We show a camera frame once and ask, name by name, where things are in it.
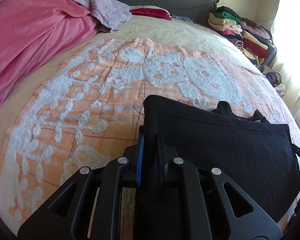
gray garment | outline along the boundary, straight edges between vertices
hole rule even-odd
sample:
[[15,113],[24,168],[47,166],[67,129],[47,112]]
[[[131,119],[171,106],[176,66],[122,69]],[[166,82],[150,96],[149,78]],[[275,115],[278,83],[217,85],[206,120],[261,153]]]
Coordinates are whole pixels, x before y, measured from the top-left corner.
[[91,11],[91,15],[97,18],[102,25],[115,30],[118,25],[131,19],[130,7],[117,0],[73,0]]

curtain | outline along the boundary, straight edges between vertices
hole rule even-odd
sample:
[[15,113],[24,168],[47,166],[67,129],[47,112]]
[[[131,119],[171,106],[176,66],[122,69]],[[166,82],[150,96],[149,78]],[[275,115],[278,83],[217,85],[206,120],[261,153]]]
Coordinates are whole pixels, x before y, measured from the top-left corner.
[[300,109],[300,0],[279,1],[271,32],[278,52],[270,67],[282,74],[282,99],[295,117]]

stack of folded clothes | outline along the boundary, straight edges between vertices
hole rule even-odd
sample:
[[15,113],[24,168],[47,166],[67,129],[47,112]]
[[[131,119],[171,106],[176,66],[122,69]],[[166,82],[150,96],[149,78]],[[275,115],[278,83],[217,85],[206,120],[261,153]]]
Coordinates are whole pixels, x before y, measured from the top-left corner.
[[270,35],[256,22],[240,17],[229,7],[217,8],[209,14],[210,27],[234,44],[254,64],[261,65],[268,57]]

beige bed sheet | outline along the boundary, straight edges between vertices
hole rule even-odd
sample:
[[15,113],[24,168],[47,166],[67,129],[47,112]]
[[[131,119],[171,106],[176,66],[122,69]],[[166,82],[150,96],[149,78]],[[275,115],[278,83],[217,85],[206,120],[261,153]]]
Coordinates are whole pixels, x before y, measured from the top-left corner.
[[238,63],[258,73],[258,70],[237,48],[217,34],[204,35],[207,31],[216,34],[205,27],[179,20],[166,21],[133,16],[129,22],[119,26],[118,31],[97,34],[88,41],[51,59],[47,64],[18,84],[0,107],[0,154],[7,129],[15,123],[16,117],[39,88],[40,84],[56,73],[64,60],[70,58],[91,41],[105,38],[132,40],[135,37],[145,37],[157,43],[188,46],[210,51],[229,62]]

green folded cloth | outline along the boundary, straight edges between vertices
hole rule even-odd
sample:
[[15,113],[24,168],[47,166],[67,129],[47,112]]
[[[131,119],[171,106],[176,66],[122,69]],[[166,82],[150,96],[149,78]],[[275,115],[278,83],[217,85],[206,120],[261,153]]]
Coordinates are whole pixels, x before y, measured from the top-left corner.
[[222,12],[222,13],[215,12],[214,15],[215,15],[215,17],[218,17],[221,19],[234,20],[237,22],[237,24],[239,24],[241,22],[238,18],[232,16],[230,13],[227,13],[227,12]]

